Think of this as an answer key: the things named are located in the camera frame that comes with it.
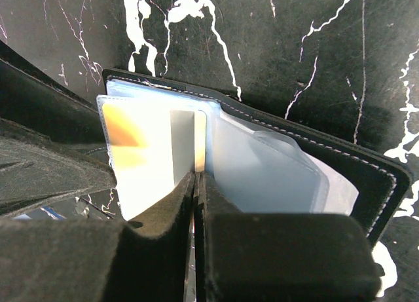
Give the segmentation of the gold magnetic stripe card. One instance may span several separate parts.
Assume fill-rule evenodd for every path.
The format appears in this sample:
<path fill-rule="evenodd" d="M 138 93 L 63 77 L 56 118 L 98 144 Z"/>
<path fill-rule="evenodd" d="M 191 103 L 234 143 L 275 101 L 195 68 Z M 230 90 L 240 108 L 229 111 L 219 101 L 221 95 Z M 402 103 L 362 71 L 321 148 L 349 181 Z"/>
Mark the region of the gold magnetic stripe card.
<path fill-rule="evenodd" d="M 103 102 L 101 119 L 125 220 L 163 199 L 189 172 L 205 168 L 203 111 L 119 99 Z"/>

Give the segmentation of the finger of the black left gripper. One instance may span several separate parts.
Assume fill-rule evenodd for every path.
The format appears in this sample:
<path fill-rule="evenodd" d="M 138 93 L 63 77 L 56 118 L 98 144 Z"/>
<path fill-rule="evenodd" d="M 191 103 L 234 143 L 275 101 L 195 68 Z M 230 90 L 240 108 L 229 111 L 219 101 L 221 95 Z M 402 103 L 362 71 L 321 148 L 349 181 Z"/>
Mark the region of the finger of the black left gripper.
<path fill-rule="evenodd" d="M 1 215 L 113 188 L 96 108 L 1 45 Z"/>

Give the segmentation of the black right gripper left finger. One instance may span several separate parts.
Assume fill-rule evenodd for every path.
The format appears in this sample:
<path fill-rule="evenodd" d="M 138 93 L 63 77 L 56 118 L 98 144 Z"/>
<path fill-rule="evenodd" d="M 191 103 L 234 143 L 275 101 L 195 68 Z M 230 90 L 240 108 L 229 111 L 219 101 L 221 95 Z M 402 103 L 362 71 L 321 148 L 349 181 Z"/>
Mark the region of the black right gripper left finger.
<path fill-rule="evenodd" d="M 1 221 L 2 301 L 182 301 L 194 174 L 132 223 Z"/>

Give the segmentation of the blue credit card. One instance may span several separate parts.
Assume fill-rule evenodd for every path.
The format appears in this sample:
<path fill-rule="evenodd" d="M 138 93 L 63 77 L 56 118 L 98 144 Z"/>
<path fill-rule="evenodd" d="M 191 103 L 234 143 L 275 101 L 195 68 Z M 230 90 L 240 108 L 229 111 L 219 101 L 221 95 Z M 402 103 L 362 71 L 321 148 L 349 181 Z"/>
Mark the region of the blue credit card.
<path fill-rule="evenodd" d="M 103 102 L 119 99 L 203 111 L 202 172 L 242 212 L 342 214 L 376 243 L 410 186 L 409 172 L 387 157 L 215 90 L 115 69 L 106 69 L 103 81 L 100 119 Z"/>

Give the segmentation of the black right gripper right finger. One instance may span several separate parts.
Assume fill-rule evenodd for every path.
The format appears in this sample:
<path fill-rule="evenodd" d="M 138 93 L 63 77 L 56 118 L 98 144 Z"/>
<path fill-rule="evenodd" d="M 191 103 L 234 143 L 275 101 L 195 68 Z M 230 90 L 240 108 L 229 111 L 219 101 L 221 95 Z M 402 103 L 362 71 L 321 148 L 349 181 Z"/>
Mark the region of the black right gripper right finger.
<path fill-rule="evenodd" d="M 243 213 L 203 172 L 195 251 L 198 301 L 373 301 L 381 286 L 353 218 Z"/>

